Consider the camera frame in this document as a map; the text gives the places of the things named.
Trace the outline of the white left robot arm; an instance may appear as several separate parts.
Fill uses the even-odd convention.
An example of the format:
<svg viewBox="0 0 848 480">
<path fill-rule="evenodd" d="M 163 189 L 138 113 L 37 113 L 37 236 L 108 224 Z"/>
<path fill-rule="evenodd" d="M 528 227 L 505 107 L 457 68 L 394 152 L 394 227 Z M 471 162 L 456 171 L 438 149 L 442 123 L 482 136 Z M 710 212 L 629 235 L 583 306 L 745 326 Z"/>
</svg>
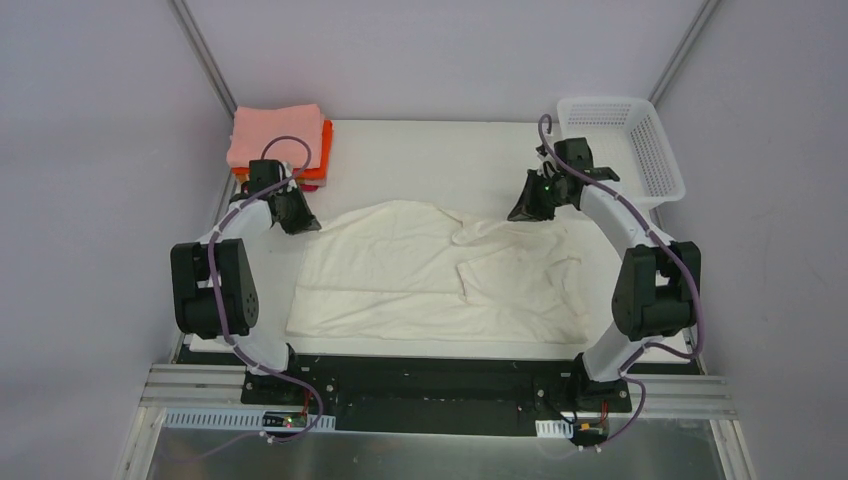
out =
<svg viewBox="0 0 848 480">
<path fill-rule="evenodd" d="M 275 227 L 290 236 L 321 229 L 295 173 L 279 160 L 251 161 L 248 180 L 224 216 L 199 239 L 170 250 L 179 330 L 230 347 L 254 374 L 270 374 L 267 391 L 286 405 L 303 396 L 305 378 L 288 367 L 288 343 L 260 326 L 248 245 Z"/>
</svg>

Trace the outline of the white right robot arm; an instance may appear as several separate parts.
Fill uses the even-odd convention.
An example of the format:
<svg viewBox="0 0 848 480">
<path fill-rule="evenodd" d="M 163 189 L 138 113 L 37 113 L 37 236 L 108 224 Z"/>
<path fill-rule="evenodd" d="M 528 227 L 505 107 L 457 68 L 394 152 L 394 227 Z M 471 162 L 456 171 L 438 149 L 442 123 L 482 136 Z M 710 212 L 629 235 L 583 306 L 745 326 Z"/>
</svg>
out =
<svg viewBox="0 0 848 480">
<path fill-rule="evenodd" d="M 613 323 L 575 359 L 565 387 L 573 405 L 590 410 L 624 386 L 646 350 L 664 349 L 664 338 L 698 324 L 701 253 L 694 243 L 662 233 L 618 192 L 619 176 L 595 166 L 586 138 L 543 140 L 536 151 L 541 165 L 528 170 L 508 220 L 551 221 L 557 208 L 572 206 L 600 228 L 621 259 Z"/>
</svg>

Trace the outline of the cream white t shirt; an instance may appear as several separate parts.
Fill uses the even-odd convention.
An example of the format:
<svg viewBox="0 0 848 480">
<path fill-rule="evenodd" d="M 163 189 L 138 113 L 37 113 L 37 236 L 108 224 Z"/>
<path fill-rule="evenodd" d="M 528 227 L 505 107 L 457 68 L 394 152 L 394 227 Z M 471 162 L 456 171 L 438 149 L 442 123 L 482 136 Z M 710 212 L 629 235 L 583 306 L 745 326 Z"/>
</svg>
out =
<svg viewBox="0 0 848 480">
<path fill-rule="evenodd" d="M 305 337 L 579 344 L 582 256 L 552 222 L 391 201 L 329 221 L 306 245 L 287 321 Z"/>
</svg>

